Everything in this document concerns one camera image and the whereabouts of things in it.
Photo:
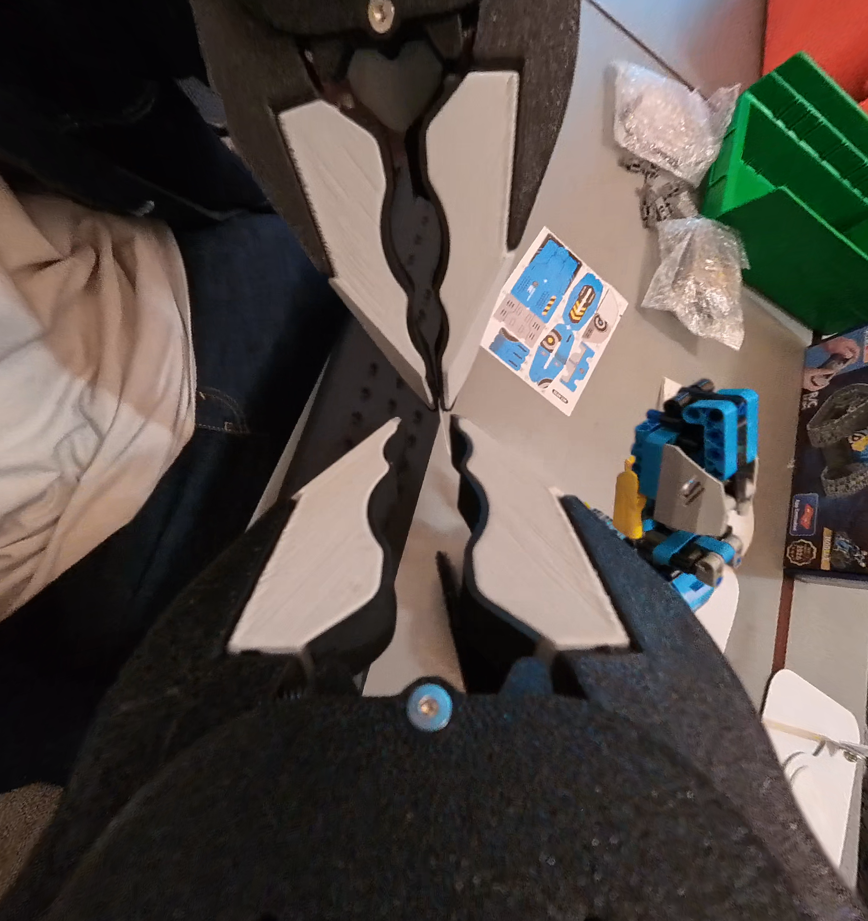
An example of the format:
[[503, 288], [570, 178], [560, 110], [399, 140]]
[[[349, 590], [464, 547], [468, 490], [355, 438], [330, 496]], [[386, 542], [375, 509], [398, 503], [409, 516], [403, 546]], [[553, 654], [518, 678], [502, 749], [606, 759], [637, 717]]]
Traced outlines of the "black studded mat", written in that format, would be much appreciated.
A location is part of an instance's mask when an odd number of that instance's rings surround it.
[[394, 479], [392, 500], [381, 524], [399, 563], [440, 417], [401, 378], [355, 319], [348, 321], [325, 365], [280, 496], [292, 497], [394, 418], [400, 420], [399, 429], [385, 448]]

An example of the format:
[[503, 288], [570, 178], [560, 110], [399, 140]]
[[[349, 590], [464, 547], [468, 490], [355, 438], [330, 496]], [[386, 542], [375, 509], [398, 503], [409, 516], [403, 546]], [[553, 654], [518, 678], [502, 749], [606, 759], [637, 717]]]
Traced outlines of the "white desk lamp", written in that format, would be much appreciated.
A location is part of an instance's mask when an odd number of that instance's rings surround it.
[[773, 675], [762, 723], [825, 856], [868, 895], [868, 672]]

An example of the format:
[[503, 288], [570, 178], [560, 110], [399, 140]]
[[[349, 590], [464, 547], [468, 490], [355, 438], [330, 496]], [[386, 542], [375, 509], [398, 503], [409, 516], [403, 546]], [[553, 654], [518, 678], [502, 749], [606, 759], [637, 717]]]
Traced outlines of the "toy robot box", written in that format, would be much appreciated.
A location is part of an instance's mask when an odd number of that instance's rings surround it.
[[805, 352], [782, 560], [868, 588], [868, 324]]

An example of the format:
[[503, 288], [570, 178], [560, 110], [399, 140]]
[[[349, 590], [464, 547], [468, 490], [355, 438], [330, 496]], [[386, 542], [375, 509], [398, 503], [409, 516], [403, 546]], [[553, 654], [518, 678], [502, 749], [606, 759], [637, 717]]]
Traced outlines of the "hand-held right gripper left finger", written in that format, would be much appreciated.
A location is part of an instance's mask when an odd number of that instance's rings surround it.
[[394, 563], [383, 534], [392, 501], [386, 448], [395, 417], [296, 492], [228, 639], [228, 652], [337, 661], [364, 675], [391, 642]]

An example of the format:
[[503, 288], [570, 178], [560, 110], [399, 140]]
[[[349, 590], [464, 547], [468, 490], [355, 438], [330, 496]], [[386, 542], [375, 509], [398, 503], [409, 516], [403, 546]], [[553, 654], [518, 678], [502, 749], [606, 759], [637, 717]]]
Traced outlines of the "grey desk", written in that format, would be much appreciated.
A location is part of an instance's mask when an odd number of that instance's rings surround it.
[[760, 473], [753, 510], [752, 550], [739, 573], [737, 615], [727, 636], [727, 660], [756, 707], [773, 674], [774, 641], [782, 622], [779, 556], [794, 452], [796, 397], [805, 334], [757, 295], [742, 299], [746, 337], [739, 352], [703, 341], [670, 314], [638, 306], [653, 273], [657, 245], [642, 228], [637, 178], [617, 165], [612, 141], [614, 59], [653, 69], [620, 25], [595, 6], [579, 14], [574, 87], [555, 151], [524, 236], [547, 225], [587, 256], [625, 296], [628, 308], [608, 356], [588, 382], [571, 417], [511, 381], [480, 351], [456, 409], [493, 436], [510, 460], [532, 464], [549, 485], [612, 511], [613, 477], [622, 469], [633, 426], [658, 396], [665, 378], [680, 383], [711, 376], [720, 385], [749, 386], [761, 398]]

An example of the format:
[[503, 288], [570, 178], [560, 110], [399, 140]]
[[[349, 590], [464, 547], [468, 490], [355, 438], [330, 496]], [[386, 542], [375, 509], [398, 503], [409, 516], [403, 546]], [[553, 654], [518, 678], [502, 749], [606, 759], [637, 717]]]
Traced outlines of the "person's white shirt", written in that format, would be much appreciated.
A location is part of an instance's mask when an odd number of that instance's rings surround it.
[[0, 623], [128, 524], [194, 431], [166, 224], [0, 174]]

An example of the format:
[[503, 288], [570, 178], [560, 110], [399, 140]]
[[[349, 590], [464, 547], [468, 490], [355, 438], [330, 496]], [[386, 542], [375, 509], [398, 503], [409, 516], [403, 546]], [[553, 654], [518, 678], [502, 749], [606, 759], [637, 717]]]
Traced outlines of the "blue grey brick assembly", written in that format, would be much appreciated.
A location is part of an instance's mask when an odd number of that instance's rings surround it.
[[647, 513], [671, 531], [750, 543], [759, 475], [760, 398], [710, 379], [663, 388], [635, 429]]

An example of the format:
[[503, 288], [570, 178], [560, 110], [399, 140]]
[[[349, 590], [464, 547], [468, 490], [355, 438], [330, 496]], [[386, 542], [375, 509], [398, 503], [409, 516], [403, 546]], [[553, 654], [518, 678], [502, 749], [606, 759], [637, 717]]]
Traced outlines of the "dark denim jacket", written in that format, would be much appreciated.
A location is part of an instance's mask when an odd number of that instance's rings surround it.
[[0, 174], [160, 221], [186, 272], [188, 443], [135, 517], [0, 623], [0, 796], [63, 787], [107, 687], [243, 534], [346, 316], [206, 119], [190, 2], [0, 2]]

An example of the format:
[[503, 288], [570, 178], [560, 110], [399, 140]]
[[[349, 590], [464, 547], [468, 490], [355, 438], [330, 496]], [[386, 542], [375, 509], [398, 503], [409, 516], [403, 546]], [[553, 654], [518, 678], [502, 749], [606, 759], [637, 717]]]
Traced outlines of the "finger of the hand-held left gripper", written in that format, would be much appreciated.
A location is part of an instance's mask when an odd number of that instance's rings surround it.
[[465, 75], [430, 121], [421, 150], [435, 233], [416, 267], [416, 323], [440, 412], [453, 408], [510, 272], [519, 84], [514, 71]]
[[436, 401], [408, 329], [408, 296], [383, 246], [387, 177], [380, 143], [325, 100], [277, 115], [330, 265], [330, 283], [400, 377]]

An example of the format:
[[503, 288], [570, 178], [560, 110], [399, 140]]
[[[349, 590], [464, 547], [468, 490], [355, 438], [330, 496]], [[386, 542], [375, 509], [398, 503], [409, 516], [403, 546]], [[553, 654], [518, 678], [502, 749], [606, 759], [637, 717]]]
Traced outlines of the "green file tray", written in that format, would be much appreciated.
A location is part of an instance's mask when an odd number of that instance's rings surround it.
[[702, 212], [739, 233], [744, 282], [803, 325], [868, 323], [868, 115], [807, 53], [739, 97]]

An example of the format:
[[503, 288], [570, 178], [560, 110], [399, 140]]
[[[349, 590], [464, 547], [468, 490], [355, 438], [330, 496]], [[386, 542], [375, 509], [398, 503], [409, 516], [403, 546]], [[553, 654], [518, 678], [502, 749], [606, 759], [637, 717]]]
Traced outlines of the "blue yellow brick assembly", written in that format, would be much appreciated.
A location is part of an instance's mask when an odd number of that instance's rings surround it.
[[615, 527], [655, 569], [679, 569], [717, 588], [724, 570], [742, 559], [728, 516], [748, 504], [735, 499], [731, 479], [708, 472], [675, 444], [659, 455], [650, 447], [638, 452], [616, 479]]

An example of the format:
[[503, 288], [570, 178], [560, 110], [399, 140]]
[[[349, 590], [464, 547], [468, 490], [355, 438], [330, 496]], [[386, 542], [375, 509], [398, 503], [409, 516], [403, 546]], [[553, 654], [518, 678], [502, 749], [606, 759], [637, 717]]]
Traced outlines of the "blue sticker sheet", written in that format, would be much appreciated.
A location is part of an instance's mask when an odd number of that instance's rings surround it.
[[481, 349], [570, 417], [629, 307], [548, 226], [503, 283]]

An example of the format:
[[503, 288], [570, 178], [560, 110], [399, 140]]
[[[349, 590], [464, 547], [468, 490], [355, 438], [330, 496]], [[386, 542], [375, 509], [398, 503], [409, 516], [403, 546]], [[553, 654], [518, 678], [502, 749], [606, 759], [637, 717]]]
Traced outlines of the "clear bag of dark parts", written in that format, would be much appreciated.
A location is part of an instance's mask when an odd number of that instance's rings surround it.
[[639, 216], [647, 229], [698, 215], [699, 189], [734, 114], [739, 84], [704, 97], [641, 66], [612, 64], [612, 131], [620, 165], [641, 179]]

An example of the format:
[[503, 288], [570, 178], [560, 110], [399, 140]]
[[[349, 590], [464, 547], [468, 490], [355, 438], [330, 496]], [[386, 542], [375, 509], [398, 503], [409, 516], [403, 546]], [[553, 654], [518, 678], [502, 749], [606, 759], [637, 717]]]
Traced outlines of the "red file tray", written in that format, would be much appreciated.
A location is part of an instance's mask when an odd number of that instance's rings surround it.
[[769, 1], [762, 73], [805, 52], [868, 115], [868, 1]]

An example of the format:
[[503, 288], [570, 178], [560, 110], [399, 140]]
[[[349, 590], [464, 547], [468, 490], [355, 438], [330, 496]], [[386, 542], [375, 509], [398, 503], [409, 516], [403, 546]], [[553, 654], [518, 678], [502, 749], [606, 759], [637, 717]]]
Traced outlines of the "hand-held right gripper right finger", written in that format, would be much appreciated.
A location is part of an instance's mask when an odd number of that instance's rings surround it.
[[564, 657], [629, 649], [564, 495], [468, 419], [451, 416], [449, 441], [469, 536], [459, 570], [442, 556], [438, 567], [463, 680], [504, 681], [524, 659], [553, 674]]

